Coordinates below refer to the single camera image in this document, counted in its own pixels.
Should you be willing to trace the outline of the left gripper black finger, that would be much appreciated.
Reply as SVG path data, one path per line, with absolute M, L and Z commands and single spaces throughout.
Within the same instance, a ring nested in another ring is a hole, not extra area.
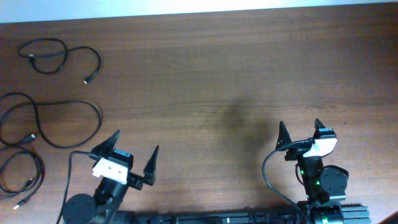
M 144 183 L 153 186 L 156 177 L 157 156 L 159 153 L 159 145 L 154 149 L 150 159 L 144 168 Z
M 107 138 L 107 140 L 95 146 L 90 153 L 101 157 L 107 156 L 114 149 L 120 134 L 120 130 L 117 130 L 112 136 Z

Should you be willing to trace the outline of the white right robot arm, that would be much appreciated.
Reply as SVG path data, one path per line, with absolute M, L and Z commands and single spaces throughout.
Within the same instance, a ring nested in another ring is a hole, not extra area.
M 275 149 L 286 152 L 286 161 L 296 161 L 296 174 L 301 176 L 307 195 L 298 203 L 300 212 L 311 223 L 344 223 L 340 202 L 346 199 L 347 170 L 323 164 L 323 158 L 331 154 L 337 143 L 336 133 L 319 120 L 315 120 L 312 137 L 292 141 L 285 124 L 279 123 L 279 135 Z

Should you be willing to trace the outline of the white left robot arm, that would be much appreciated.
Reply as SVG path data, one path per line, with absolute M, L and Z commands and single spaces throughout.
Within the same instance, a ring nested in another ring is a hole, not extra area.
M 159 146 L 156 146 L 143 173 L 131 172 L 134 156 L 116 149 L 121 132 L 117 130 L 107 140 L 95 146 L 90 152 L 73 151 L 68 158 L 68 174 L 63 202 L 57 223 L 111 223 L 123 202 L 128 189 L 141 190 L 144 185 L 155 183 L 156 163 Z M 94 160 L 93 176 L 101 177 L 94 195 L 76 194 L 67 198 L 72 158 L 75 154 L 86 155 Z

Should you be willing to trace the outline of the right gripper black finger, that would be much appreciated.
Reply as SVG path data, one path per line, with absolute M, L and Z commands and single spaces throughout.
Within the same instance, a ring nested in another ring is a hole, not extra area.
M 279 123 L 279 135 L 275 146 L 276 151 L 287 151 L 292 143 L 290 134 L 283 121 Z
M 326 127 L 324 126 L 324 124 L 317 118 L 315 120 L 315 129 L 318 131 L 323 131 Z

